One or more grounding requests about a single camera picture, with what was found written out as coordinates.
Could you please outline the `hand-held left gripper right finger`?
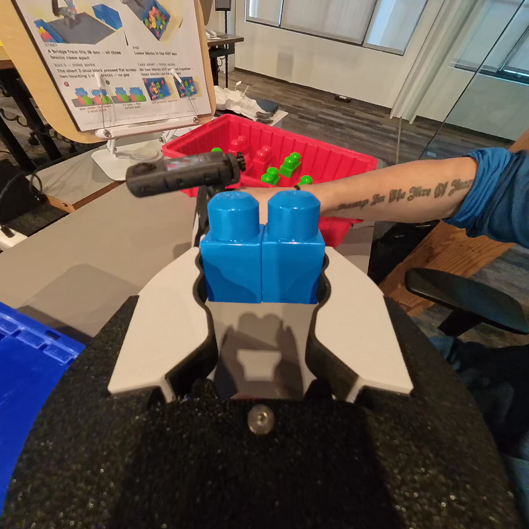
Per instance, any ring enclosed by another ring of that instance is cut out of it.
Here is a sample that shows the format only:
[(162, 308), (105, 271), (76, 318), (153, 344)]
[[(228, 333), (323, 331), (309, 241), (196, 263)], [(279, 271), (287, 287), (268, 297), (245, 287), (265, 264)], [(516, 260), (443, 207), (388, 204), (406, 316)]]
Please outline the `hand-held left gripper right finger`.
[(364, 388), (409, 395), (413, 383), (384, 295), (358, 267), (327, 247), (307, 336), (307, 367), (337, 400)]

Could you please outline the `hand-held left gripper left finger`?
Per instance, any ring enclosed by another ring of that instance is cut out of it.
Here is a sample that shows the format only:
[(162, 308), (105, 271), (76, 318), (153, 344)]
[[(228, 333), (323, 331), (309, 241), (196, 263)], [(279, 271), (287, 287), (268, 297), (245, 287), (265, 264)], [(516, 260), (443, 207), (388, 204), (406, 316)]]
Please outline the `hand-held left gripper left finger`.
[(218, 362), (200, 250), (186, 251), (139, 293), (108, 391), (159, 389), (166, 402), (191, 392)]

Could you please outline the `blue one-stud mega block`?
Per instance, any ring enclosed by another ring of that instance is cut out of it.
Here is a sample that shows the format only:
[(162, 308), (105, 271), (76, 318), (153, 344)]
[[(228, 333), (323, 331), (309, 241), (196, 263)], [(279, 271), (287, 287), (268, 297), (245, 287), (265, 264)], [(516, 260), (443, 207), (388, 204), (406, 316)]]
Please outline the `blue one-stud mega block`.
[(241, 191), (219, 193), (208, 203), (209, 232), (200, 243), (209, 301), (262, 301), (259, 203)]

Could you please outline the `red plastic bin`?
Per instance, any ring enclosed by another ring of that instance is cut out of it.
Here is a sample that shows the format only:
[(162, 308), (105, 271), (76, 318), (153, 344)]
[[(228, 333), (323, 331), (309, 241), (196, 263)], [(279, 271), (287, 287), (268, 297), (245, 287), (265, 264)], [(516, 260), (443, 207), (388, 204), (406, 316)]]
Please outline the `red plastic bin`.
[[(270, 145), (273, 152), (272, 167), (277, 169), (280, 169), (285, 158), (292, 152), (301, 154), (301, 166), (298, 171), (290, 178), (281, 176), (277, 188), (292, 187), (298, 184), (303, 175), (310, 175), (316, 184), (363, 174), (375, 170), (378, 165), (376, 158), (372, 156), (231, 114), (217, 117), (169, 141), (162, 146), (162, 152), (167, 158), (210, 152), (216, 147), (228, 153), (231, 140), (239, 135), (248, 136), (251, 159), (263, 145)], [(241, 174), (240, 183), (228, 188), (271, 188), (271, 185), (251, 177), (248, 173), (251, 167), (252, 161)]]

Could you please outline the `blue plastic bin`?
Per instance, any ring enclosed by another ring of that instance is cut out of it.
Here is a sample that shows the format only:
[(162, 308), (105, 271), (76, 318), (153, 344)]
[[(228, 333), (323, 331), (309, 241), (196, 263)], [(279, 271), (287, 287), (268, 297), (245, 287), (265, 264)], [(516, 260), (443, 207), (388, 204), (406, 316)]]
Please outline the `blue plastic bin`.
[(85, 345), (1, 303), (1, 509), (49, 394)]

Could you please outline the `person's right forearm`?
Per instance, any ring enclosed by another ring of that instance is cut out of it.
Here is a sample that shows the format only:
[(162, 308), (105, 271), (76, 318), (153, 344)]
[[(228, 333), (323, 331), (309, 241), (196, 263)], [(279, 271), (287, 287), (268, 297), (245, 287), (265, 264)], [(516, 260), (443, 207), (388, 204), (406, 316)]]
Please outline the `person's right forearm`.
[(418, 160), (332, 182), (292, 188), (239, 189), (260, 204), (282, 191), (311, 193), (323, 216), (373, 222), (441, 220), (465, 230), (528, 249), (528, 152), (482, 148), (464, 156)]

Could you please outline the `red two-stud mega block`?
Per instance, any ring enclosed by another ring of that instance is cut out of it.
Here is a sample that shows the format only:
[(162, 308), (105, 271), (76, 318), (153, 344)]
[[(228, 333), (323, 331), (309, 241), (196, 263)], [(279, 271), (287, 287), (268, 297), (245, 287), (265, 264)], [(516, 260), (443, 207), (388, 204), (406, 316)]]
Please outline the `red two-stud mega block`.
[(239, 135), (233, 140), (231, 140), (228, 147), (228, 153), (233, 154), (234, 156), (237, 156), (238, 153), (241, 153), (244, 157), (246, 166), (248, 166), (252, 161), (250, 152), (250, 141), (248, 136)]
[(267, 172), (273, 163), (273, 152), (270, 145), (263, 145), (252, 159), (251, 170), (248, 173), (252, 178), (261, 180), (261, 177)]

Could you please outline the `white stand base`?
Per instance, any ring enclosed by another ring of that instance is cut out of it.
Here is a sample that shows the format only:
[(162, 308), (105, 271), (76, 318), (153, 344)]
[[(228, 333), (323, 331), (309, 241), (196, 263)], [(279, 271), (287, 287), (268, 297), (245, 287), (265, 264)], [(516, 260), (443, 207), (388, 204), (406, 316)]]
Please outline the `white stand base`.
[(170, 129), (109, 140), (105, 147), (96, 149), (91, 158), (109, 179), (122, 182), (130, 167), (162, 160), (162, 146), (171, 140), (175, 133), (176, 129)]

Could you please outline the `black bag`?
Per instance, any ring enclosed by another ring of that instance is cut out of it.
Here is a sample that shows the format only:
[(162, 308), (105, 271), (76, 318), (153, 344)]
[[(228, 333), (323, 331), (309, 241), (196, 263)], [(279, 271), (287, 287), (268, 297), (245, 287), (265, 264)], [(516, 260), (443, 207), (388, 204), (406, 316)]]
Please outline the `black bag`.
[(377, 285), (439, 224), (381, 221), (374, 224), (367, 275)]

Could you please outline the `white cloth pile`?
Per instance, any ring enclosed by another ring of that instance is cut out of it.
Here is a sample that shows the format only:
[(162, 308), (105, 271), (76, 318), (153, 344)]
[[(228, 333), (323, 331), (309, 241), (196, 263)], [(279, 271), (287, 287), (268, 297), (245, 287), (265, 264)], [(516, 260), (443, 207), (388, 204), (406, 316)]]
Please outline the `white cloth pile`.
[(230, 110), (236, 114), (252, 120), (257, 119), (258, 113), (265, 113), (256, 100), (249, 98), (239, 90), (214, 86), (216, 110)]

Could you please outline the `black office chair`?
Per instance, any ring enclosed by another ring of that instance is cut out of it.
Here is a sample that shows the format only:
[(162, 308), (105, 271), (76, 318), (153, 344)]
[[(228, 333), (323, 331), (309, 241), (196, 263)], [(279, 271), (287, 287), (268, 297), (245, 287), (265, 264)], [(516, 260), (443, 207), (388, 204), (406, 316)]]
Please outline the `black office chair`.
[(446, 336), (457, 338), (481, 323), (528, 335), (528, 320), (520, 303), (488, 285), (448, 272), (412, 268), (405, 273), (405, 287), (411, 294), (451, 309), (438, 327)]

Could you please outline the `background desk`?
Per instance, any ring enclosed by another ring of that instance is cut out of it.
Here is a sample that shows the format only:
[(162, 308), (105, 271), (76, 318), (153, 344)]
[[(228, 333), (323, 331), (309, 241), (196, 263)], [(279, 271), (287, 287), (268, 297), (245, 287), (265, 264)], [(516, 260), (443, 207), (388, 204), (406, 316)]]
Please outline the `background desk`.
[(224, 59), (225, 87), (228, 88), (228, 57), (235, 54), (235, 44), (244, 42), (244, 37), (225, 34), (222, 36), (207, 38), (209, 50), (210, 67), (215, 86), (219, 85), (218, 59)]

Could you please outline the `instruction poster on stand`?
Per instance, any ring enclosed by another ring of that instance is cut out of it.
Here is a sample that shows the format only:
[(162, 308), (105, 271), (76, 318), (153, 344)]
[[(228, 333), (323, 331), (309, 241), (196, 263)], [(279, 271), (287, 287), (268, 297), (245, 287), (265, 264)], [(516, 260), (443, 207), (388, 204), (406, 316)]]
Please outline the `instruction poster on stand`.
[(199, 115), (189, 114), (176, 118), (155, 120), (146, 123), (109, 126), (97, 124), (96, 129), (79, 131), (69, 114), (55, 81), (50, 76), (44, 59), (25, 25), (23, 15), (17, 11), (14, 1), (1, 1), (1, 41), (14, 68), (21, 76), (27, 89), (50, 126), (60, 135), (74, 142), (95, 144), (151, 133), (165, 133), (194, 125), (202, 125), (212, 120), (216, 109), (213, 74), (209, 65), (209, 50), (206, 38), (201, 1), (194, 1), (194, 11), (201, 46), (202, 64), (205, 76), (209, 110)]

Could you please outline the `window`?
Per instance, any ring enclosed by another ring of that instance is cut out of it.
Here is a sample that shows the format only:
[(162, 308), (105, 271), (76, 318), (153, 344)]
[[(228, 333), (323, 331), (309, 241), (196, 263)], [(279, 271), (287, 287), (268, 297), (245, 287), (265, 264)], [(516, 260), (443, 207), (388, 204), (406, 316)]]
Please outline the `window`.
[(245, 1), (245, 21), (402, 56), (428, 1)]

